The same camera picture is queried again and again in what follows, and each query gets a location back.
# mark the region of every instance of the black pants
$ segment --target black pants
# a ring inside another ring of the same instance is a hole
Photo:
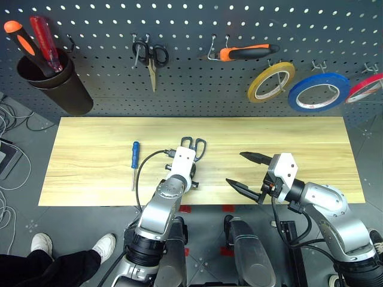
[[[27,257],[0,255],[1,287],[77,287],[92,278],[101,257],[94,251],[81,251],[52,261],[42,250]]]

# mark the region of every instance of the blue tape roll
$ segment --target blue tape roll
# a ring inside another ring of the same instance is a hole
[[[330,100],[327,100],[323,103],[318,104],[305,104],[299,101],[299,95],[305,90],[319,85],[331,85],[335,90],[337,90],[338,97],[332,97]],[[336,74],[336,73],[325,73],[320,75],[314,75],[304,79],[303,81],[297,83],[294,87],[291,88],[288,94],[288,104],[300,112],[321,112],[333,108],[334,106],[339,105],[344,102],[348,97],[350,90],[349,79]]]

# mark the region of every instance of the blue-handled screwdriver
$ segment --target blue-handled screwdriver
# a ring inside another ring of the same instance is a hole
[[[138,168],[138,154],[139,154],[139,142],[134,142],[133,143],[133,148],[132,148],[132,191],[134,191],[135,183],[136,183],[136,172]]]

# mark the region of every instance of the white sneaker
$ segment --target white sneaker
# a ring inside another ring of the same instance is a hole
[[[99,239],[92,248],[101,256],[101,264],[104,263],[112,254],[115,248],[115,237],[108,233]]]
[[[45,233],[37,233],[32,238],[31,252],[35,250],[42,250],[52,257],[52,239]]]

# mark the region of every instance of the yellow tape roll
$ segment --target yellow tape roll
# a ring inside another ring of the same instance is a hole
[[[266,70],[260,73],[259,76],[251,83],[249,90],[247,91],[247,97],[249,98],[250,102],[253,102],[253,103],[264,102],[266,100],[272,99],[273,97],[276,97],[282,92],[280,87],[276,86],[273,90],[271,90],[268,93],[265,93],[265,94],[258,93],[258,89],[263,84],[263,82],[265,82],[268,78],[270,78],[271,76],[277,73],[284,74],[283,79],[281,79],[281,86],[283,88],[289,85],[291,81],[293,80],[295,75],[295,67],[291,63],[281,62],[275,65],[272,65],[271,67],[268,67]]]

